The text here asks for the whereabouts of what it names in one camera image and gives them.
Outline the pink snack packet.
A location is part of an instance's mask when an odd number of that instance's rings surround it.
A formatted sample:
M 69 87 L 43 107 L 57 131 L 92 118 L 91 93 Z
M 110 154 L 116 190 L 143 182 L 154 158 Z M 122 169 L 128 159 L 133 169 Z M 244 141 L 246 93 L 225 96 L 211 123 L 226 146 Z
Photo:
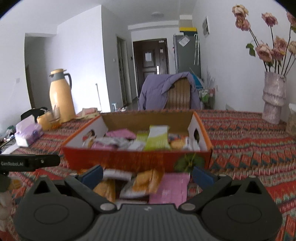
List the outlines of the pink snack packet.
M 187 200 L 189 173 L 165 173 L 155 194 L 149 196 L 149 204 L 175 204 L 179 207 Z

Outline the white brown snack bar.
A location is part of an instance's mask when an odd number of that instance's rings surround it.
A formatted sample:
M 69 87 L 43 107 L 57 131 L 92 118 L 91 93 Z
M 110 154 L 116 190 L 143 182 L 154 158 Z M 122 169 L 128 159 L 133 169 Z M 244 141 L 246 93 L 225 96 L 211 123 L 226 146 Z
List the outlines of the white brown snack bar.
M 103 171 L 103 179 L 102 180 L 122 180 L 129 182 L 132 180 L 133 173 L 117 170 L 117 169 L 105 169 Z

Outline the orange cracker packet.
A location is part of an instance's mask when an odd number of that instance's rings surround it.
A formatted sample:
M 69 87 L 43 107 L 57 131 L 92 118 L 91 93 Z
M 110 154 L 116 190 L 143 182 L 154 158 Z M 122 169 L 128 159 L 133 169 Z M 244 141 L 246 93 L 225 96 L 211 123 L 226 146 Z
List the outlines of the orange cracker packet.
M 120 199 L 136 199 L 155 194 L 160 186 L 164 172 L 152 169 L 138 173 L 121 190 Z

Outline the orange cardboard snack box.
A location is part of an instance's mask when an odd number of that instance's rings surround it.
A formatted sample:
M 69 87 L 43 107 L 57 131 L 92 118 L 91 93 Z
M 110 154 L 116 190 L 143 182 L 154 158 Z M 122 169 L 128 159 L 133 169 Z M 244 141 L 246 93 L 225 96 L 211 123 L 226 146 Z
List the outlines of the orange cardboard snack box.
M 169 150 L 144 151 L 149 127 L 167 125 Z M 95 143 L 99 137 L 126 138 L 127 148 Z M 100 165 L 107 169 L 144 172 L 151 169 L 170 173 L 189 171 L 195 165 L 208 168 L 213 145 L 194 110 L 134 111 L 103 113 L 86 123 L 62 144 L 72 170 Z

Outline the white silver snack packet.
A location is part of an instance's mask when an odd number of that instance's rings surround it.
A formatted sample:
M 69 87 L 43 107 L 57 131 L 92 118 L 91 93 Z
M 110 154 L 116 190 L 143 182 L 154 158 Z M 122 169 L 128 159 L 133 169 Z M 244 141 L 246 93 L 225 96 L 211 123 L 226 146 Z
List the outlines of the white silver snack packet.
M 99 137 L 95 138 L 94 142 L 103 146 L 115 146 L 117 148 L 127 148 L 132 143 L 126 138 L 117 137 Z

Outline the green snack packet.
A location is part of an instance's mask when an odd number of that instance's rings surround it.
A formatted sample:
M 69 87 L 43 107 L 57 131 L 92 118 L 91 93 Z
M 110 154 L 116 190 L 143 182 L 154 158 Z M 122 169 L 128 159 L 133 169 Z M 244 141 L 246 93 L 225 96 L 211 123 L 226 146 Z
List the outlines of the green snack packet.
M 169 129 L 167 125 L 151 125 L 144 151 L 169 150 L 171 148 L 168 142 Z

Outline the clear drinking glass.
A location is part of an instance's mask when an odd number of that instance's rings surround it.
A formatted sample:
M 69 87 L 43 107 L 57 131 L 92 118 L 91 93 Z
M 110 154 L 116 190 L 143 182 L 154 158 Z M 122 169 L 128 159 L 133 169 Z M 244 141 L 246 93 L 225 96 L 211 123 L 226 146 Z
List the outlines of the clear drinking glass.
M 55 106 L 53 110 L 47 112 L 48 122 L 52 130 L 56 130 L 61 126 L 60 109 Z

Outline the patterned red tablecloth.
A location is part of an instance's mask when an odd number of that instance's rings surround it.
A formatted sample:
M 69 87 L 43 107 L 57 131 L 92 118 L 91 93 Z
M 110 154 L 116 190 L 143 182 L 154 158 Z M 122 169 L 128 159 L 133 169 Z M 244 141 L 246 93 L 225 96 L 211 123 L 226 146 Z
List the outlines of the patterned red tablecloth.
M 295 240 L 295 139 L 290 137 L 286 123 L 272 125 L 260 113 L 202 110 L 197 111 L 214 147 L 210 161 L 213 173 L 228 174 L 243 179 L 249 174 L 258 176 L 278 205 L 282 226 L 276 240 Z M 71 171 L 63 157 L 62 143 L 90 119 L 72 120 L 43 137 L 28 148 L 10 146 L 13 154 L 59 154 L 58 167 L 35 172 L 11 173 L 22 180 L 22 187 L 13 191 L 13 198 L 21 198 L 40 175 L 57 180 Z

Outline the pink textured vase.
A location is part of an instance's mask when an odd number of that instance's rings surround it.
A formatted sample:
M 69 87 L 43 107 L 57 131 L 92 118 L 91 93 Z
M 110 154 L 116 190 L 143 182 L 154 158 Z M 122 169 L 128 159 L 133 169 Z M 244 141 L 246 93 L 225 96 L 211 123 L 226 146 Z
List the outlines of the pink textured vase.
M 283 75 L 274 72 L 265 72 L 262 99 L 264 109 L 262 118 L 274 125 L 280 123 L 281 108 L 286 101 L 286 83 Z

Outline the wooden chair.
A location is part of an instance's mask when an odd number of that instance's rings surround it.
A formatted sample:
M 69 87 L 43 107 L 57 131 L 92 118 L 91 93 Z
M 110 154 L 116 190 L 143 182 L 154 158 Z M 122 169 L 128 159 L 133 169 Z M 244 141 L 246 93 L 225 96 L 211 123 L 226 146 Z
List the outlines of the wooden chair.
M 177 80 L 167 92 L 165 109 L 189 110 L 191 99 L 191 85 L 187 78 Z

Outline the purple jacket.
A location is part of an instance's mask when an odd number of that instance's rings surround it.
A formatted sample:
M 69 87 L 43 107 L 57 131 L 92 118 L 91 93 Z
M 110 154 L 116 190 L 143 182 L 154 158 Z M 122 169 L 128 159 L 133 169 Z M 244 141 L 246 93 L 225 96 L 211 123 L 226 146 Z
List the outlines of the purple jacket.
M 199 93 L 190 72 L 177 74 L 148 75 L 145 79 L 138 98 L 138 110 L 161 110 L 168 101 L 167 92 L 179 79 L 187 78 L 190 90 L 190 109 L 200 110 Z

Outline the grey refrigerator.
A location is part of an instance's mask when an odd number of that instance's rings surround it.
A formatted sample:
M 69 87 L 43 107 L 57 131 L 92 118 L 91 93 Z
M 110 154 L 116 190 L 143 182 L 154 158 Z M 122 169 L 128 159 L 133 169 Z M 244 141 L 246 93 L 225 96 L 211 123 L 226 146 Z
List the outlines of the grey refrigerator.
M 201 77 L 200 46 L 197 32 L 173 36 L 176 72 L 191 72 Z

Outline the dark brown door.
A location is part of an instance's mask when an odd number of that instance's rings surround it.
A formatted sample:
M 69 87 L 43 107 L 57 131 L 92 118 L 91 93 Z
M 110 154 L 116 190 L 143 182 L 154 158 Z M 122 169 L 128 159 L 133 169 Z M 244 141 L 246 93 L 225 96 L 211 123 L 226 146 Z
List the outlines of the dark brown door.
M 166 39 L 133 42 L 137 94 L 148 75 L 169 74 L 168 48 Z

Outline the yellow box on refrigerator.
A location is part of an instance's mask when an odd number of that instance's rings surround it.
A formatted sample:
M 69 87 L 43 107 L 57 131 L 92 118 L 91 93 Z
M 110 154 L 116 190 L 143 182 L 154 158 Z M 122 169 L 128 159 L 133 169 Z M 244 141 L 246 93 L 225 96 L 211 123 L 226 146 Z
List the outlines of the yellow box on refrigerator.
M 197 28 L 195 27 L 179 27 L 180 32 L 197 32 Z

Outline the ceiling lamp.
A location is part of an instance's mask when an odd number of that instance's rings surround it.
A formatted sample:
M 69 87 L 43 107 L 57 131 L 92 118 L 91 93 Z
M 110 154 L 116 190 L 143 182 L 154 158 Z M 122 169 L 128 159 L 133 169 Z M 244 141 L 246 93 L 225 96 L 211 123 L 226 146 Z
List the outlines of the ceiling lamp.
M 151 16 L 154 18 L 162 18 L 164 16 L 164 14 L 161 13 L 160 11 L 155 11 L 155 12 L 151 13 Z

